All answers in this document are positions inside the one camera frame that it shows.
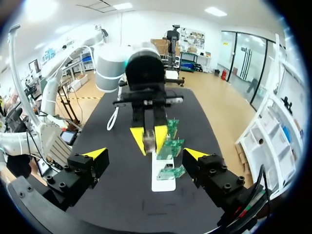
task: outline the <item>glass door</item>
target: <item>glass door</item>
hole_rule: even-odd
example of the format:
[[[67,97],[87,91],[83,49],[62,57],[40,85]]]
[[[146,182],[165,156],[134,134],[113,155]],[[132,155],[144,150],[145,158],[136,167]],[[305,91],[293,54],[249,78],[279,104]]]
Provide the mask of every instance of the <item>glass door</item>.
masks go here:
[[[276,54],[276,44],[271,41],[268,41],[267,58],[265,61],[263,75],[261,78],[259,88],[251,102],[251,105],[256,110],[259,109],[261,102],[270,86],[273,87],[273,92],[275,94],[277,93],[277,90],[280,86],[281,83],[280,79],[281,77],[283,77],[284,68],[282,65],[280,65],[279,71],[280,73],[278,73],[278,71],[274,69],[275,54]],[[286,60],[286,51],[281,46],[279,47],[279,59]]]
[[[222,74],[223,70],[225,70],[225,79],[228,80],[231,64],[233,61],[236,35],[232,32],[222,32],[221,35],[221,50],[217,69],[220,71],[220,75]]]
[[[251,102],[264,66],[266,41],[262,38],[237,34],[233,68],[229,83]]]

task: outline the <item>green circuit board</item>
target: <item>green circuit board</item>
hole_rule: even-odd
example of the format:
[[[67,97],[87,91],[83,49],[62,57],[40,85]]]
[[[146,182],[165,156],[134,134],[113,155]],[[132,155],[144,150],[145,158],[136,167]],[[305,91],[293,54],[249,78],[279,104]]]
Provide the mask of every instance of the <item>green circuit board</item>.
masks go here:
[[[183,165],[181,165],[178,168],[164,168],[160,170],[157,176],[157,180],[169,180],[169,179],[179,178],[185,172],[186,171]]]
[[[158,160],[172,159],[178,156],[181,148],[184,144],[184,140],[166,140],[157,154]]]
[[[179,124],[178,119],[169,119],[168,120],[168,136],[169,139],[173,140],[177,133],[177,125]]]

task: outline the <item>black table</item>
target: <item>black table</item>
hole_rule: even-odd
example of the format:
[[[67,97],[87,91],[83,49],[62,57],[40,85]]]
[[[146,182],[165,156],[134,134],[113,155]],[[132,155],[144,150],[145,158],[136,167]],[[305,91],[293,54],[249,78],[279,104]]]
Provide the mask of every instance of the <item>black table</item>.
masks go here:
[[[185,147],[221,155],[218,142],[195,95],[189,89],[170,88],[184,95],[184,102],[167,108],[168,118],[179,119],[177,136]],[[119,109],[111,131],[106,124],[117,93],[105,94],[93,111],[73,153],[87,153],[107,147],[110,165],[93,190],[87,190],[68,213],[98,226],[133,232],[202,234],[217,227],[223,211],[189,175],[176,179],[173,192],[152,192],[150,159],[142,155],[130,132],[131,105]],[[146,118],[152,120],[152,111]],[[175,165],[182,162],[182,152]]]

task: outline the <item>wooden floor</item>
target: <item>wooden floor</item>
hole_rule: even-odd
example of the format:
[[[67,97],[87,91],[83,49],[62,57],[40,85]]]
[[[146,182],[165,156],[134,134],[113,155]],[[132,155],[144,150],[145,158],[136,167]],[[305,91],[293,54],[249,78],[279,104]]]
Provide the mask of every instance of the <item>wooden floor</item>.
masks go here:
[[[93,72],[87,72],[87,74],[89,81],[76,92],[77,97],[100,99],[104,93],[96,88]],[[181,72],[180,77],[185,77],[185,87],[193,90],[202,106],[228,168],[238,176],[245,176],[245,186],[249,187],[252,185],[252,179],[250,175],[244,174],[243,165],[235,149],[235,142],[252,120],[255,114],[254,109],[229,83],[213,74]],[[75,98],[75,94],[71,93],[70,97]],[[81,120],[83,116],[83,124],[88,120],[99,99],[79,99],[83,115],[81,115],[77,100],[71,100],[78,119]],[[63,106],[60,105],[60,108],[66,114]],[[61,111],[56,107],[57,114],[62,115]]]

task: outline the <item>red fire extinguisher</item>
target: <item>red fire extinguisher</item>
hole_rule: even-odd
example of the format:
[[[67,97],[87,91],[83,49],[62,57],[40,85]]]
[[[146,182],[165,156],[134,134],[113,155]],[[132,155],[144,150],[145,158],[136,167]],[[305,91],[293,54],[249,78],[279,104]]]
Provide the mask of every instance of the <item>red fire extinguisher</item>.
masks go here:
[[[226,77],[226,70],[223,70],[222,75],[221,75],[221,79],[225,80]]]

